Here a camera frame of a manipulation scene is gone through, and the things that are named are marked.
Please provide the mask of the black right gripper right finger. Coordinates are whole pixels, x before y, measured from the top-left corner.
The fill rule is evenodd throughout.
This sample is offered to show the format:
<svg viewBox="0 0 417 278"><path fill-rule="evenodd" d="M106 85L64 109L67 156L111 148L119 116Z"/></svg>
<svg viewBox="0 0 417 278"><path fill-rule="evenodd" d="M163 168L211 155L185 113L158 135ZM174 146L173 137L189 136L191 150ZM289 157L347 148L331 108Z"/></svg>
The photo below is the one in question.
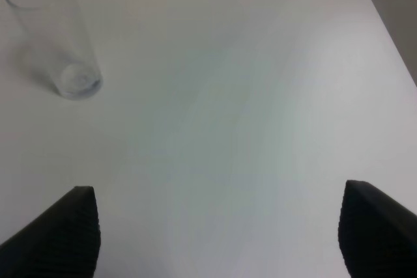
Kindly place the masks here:
<svg viewBox="0 0 417 278"><path fill-rule="evenodd" d="M416 277L416 214L368 182L346 181L338 243L351 277Z"/></svg>

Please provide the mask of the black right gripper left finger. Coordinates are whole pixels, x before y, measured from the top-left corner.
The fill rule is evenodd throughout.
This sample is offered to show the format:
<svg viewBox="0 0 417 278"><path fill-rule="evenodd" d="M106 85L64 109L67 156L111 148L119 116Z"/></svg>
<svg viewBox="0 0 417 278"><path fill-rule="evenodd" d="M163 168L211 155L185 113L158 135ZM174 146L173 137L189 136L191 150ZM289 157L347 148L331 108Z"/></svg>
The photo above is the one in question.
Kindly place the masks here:
<svg viewBox="0 0 417 278"><path fill-rule="evenodd" d="M1 244L1 277L93 277L101 246L92 186L76 186Z"/></svg>

